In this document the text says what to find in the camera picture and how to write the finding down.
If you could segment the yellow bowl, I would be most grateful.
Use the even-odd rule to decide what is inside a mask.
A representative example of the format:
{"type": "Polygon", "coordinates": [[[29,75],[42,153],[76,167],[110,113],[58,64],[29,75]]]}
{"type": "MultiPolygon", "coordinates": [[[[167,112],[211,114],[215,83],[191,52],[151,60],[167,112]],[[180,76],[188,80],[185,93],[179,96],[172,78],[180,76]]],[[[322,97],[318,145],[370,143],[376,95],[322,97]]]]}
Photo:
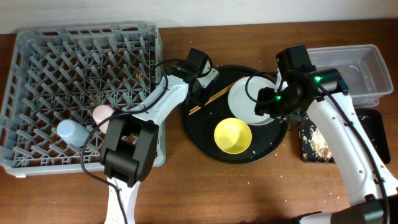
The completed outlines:
{"type": "Polygon", "coordinates": [[[213,134],[216,145],[227,154],[243,153],[252,142],[250,127],[238,118],[220,121],[213,134]]]}

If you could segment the pink plastic cup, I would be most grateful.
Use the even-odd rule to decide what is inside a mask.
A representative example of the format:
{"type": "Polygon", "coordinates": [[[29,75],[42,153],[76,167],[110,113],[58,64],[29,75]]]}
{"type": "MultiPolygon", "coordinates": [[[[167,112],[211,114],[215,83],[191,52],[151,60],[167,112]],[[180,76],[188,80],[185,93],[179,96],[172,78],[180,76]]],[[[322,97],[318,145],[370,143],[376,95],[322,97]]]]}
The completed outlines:
{"type": "MultiPolygon", "coordinates": [[[[114,110],[107,105],[99,105],[93,110],[93,119],[96,125],[99,125],[104,119],[110,117],[114,113],[114,110]]],[[[109,121],[105,122],[103,125],[99,127],[99,130],[106,134],[108,128],[109,121]]]]}

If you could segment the light blue plastic cup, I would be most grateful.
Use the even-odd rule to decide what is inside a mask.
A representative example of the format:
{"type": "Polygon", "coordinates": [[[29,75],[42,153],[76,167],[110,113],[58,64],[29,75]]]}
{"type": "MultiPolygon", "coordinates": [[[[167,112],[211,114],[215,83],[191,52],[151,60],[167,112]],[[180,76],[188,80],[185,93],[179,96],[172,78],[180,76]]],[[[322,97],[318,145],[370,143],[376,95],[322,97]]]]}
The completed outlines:
{"type": "Polygon", "coordinates": [[[65,119],[57,125],[57,134],[67,144],[82,147],[89,135],[89,131],[82,124],[65,119]]]}

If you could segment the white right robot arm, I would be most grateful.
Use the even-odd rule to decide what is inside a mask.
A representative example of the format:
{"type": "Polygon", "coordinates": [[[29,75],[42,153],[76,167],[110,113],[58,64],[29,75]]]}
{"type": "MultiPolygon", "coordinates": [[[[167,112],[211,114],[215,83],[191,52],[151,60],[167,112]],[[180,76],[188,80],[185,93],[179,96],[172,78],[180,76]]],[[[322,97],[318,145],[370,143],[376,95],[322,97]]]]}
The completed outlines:
{"type": "Polygon", "coordinates": [[[289,70],[281,78],[283,90],[258,91],[255,114],[285,119],[299,111],[320,130],[339,168],[349,208],[315,212],[294,223],[390,223],[389,201],[397,196],[397,179],[389,172],[363,129],[348,86],[335,68],[303,73],[289,70]]]}

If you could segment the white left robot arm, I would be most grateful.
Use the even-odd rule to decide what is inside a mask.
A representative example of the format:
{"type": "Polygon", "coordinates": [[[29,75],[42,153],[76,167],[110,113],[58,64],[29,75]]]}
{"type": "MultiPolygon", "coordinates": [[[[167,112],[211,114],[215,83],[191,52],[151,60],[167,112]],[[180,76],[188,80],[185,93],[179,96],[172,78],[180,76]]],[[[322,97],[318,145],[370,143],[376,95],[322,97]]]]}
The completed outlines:
{"type": "Polygon", "coordinates": [[[106,223],[135,222],[139,185],[154,165],[160,125],[187,98],[190,86],[167,75],[143,103],[100,123],[107,126],[100,154],[110,184],[106,223]]]}

